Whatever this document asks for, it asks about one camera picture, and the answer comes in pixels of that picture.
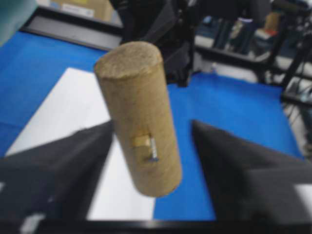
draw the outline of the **cardboard box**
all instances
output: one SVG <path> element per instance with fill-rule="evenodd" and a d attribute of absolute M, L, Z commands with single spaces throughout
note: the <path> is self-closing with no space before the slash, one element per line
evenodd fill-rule
<path fill-rule="evenodd" d="M 51 0 L 50 6 L 103 21 L 110 21 L 113 12 L 109 0 Z"/>
<path fill-rule="evenodd" d="M 277 12 L 271 12 L 267 16 L 266 24 L 264 26 L 265 31 L 277 31 L 279 25 L 279 18 L 281 14 Z"/>

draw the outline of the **white sheet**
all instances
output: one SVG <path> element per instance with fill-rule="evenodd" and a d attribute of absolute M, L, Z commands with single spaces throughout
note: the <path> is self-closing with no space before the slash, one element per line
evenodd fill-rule
<path fill-rule="evenodd" d="M 7 155 L 45 144 L 110 119 L 93 73 L 68 68 Z M 149 220 L 155 199 L 134 188 L 114 137 L 89 210 L 89 220 Z"/>

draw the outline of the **black bar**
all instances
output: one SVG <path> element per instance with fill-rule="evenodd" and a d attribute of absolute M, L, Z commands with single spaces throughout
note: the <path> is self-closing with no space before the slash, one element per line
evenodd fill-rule
<path fill-rule="evenodd" d="M 296 56 L 294 57 L 285 77 L 282 81 L 282 87 L 283 90 L 286 90 L 289 83 L 291 82 L 292 78 L 295 76 L 296 71 L 298 70 L 301 63 L 304 62 L 305 58 L 309 55 L 311 49 L 312 49 L 312 43 L 310 41 L 304 41 L 303 42 L 306 45 L 301 46 L 301 48 L 298 50 Z"/>
<path fill-rule="evenodd" d="M 263 63 L 250 60 L 244 55 L 238 55 L 235 53 L 229 53 L 226 51 L 220 51 L 218 49 L 206 48 L 202 46 L 196 46 L 196 51 L 198 51 L 207 60 L 213 60 L 232 66 L 247 68 L 253 71 L 261 71 L 265 68 Z"/>
<path fill-rule="evenodd" d="M 278 56 L 278 54 L 279 54 L 279 52 L 280 52 L 280 50 L 281 50 L 281 48 L 282 48 L 282 46 L 286 40 L 288 32 L 289 32 L 288 26 L 284 25 L 284 28 L 279 33 L 278 38 L 274 44 L 274 47 L 271 50 L 270 56 L 269 56 L 268 60 L 266 61 L 267 66 L 271 66 L 272 64 L 275 63 L 275 59 Z"/>
<path fill-rule="evenodd" d="M 255 222 L 190 222 L 190 221 L 106 221 L 55 222 L 43 221 L 36 234 L 263 234 L 306 233 L 310 224 L 274 225 Z"/>
<path fill-rule="evenodd" d="M 282 94 L 281 95 L 281 102 L 286 102 L 289 104 L 294 104 L 297 106 L 302 106 L 302 107 L 312 107 L 312 102 L 311 101 L 302 101 L 299 97 L 291 94 Z"/>
<path fill-rule="evenodd" d="M 101 50 L 118 46 L 122 35 L 121 26 L 47 7 L 38 7 L 20 30 Z"/>

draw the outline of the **blue floor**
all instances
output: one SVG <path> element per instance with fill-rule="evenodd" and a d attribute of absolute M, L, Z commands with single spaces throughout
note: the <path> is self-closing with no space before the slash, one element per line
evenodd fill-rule
<path fill-rule="evenodd" d="M 66 68 L 92 71 L 103 54 L 21 32 L 0 47 L 0 156 L 4 156 Z M 183 180 L 175 192 L 156 200 L 154 218 L 215 219 L 192 144 L 192 119 L 301 157 L 279 102 L 280 89 L 214 74 L 197 74 L 188 88 L 169 85 L 168 89 Z"/>

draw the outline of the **wooden cylinder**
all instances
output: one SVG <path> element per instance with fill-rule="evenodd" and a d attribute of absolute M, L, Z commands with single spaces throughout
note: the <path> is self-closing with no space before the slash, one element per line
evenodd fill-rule
<path fill-rule="evenodd" d="M 95 74 L 136 188 L 169 194 L 182 170 L 160 51 L 146 42 L 124 44 L 99 59 Z"/>

